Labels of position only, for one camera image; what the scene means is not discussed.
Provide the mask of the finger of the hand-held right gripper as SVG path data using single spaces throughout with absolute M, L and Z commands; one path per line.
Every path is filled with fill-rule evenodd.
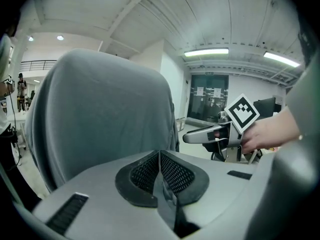
M 182 139 L 188 144 L 209 144 L 228 138 L 228 130 L 225 125 L 211 125 L 196 130 L 188 131 Z

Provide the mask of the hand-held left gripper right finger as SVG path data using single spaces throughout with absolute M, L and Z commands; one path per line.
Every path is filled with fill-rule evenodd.
M 161 240 L 245 240 L 257 202 L 247 201 L 256 165 L 159 154 Z

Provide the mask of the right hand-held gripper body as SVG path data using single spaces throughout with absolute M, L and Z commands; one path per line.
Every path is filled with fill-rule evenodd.
M 242 138 L 247 130 L 260 116 L 250 100 L 241 94 L 219 113 L 218 124 L 226 126 L 227 139 L 209 143 L 212 148 L 211 160 L 226 163 L 241 163 L 243 154 Z

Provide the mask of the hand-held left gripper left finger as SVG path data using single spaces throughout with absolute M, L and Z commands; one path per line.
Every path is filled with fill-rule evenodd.
M 33 215 L 68 240 L 175 240 L 154 196 L 159 153 L 93 166 L 53 191 Z

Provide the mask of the person's right hand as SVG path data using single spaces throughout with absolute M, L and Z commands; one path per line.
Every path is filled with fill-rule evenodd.
M 264 120 L 256 121 L 243 134 L 241 146 L 244 154 L 258 149 L 268 149 L 271 142 L 268 134 L 268 127 Z

